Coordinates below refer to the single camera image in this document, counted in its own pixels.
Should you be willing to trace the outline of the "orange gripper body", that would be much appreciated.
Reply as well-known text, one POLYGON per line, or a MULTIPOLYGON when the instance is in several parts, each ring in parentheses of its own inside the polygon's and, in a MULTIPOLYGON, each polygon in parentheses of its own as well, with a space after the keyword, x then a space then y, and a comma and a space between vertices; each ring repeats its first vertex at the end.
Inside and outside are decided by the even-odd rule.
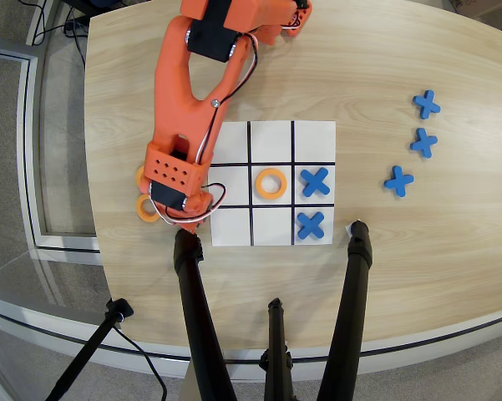
POLYGON ((144 175, 152 182, 154 201, 183 211, 187 199, 202 192, 204 166, 168 155, 151 142, 146 150, 144 175))

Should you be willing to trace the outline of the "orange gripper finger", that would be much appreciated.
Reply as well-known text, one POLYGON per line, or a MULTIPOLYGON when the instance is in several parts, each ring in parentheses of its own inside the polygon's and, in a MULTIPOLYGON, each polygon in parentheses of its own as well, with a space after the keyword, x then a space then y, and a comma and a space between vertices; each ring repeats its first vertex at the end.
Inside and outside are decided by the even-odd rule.
POLYGON ((209 192, 201 192, 199 195, 194 195, 187 199, 185 209, 180 213, 180 218, 185 220, 193 220, 193 222, 180 223, 181 227, 195 234, 198 227, 206 220, 198 217, 208 212, 213 205, 213 195, 209 192))

